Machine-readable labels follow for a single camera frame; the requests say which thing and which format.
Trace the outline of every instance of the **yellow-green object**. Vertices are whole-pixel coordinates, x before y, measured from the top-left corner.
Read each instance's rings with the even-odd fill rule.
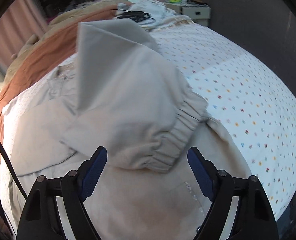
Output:
[[[169,0],[170,3],[179,3],[181,0]]]

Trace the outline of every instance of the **dark wall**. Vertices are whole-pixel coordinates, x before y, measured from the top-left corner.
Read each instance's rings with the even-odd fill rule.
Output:
[[[296,96],[296,16],[283,0],[203,0],[210,28],[273,70]]]

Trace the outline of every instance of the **blue object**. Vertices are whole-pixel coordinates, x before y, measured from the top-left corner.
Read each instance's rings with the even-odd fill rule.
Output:
[[[95,152],[93,157],[91,157],[91,159],[88,161],[93,162],[93,164],[87,170],[80,185],[79,198],[81,201],[85,201],[86,198],[92,195],[100,175],[106,165],[107,150],[104,147],[99,150],[100,153],[96,156],[97,152]]]
[[[191,148],[188,150],[188,163],[192,169],[193,174],[195,175],[203,195],[213,201],[213,181],[210,179],[204,166]]]

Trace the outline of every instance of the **brown blanket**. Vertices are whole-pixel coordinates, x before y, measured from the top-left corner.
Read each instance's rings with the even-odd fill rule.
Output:
[[[116,5],[78,18],[42,41],[24,60],[11,81],[0,92],[0,141],[3,142],[2,109],[13,98],[39,81],[45,74],[75,53],[79,22],[109,20]]]

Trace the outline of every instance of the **bed sheet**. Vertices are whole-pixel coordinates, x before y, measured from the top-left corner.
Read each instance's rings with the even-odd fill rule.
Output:
[[[296,190],[296,99],[262,62],[200,25],[151,33],[161,54],[178,66],[194,92],[209,103],[269,196],[276,219]],[[71,63],[73,57],[61,63]],[[16,124],[45,76],[4,108],[4,147],[11,154]],[[0,167],[4,209],[12,224],[5,163]]]

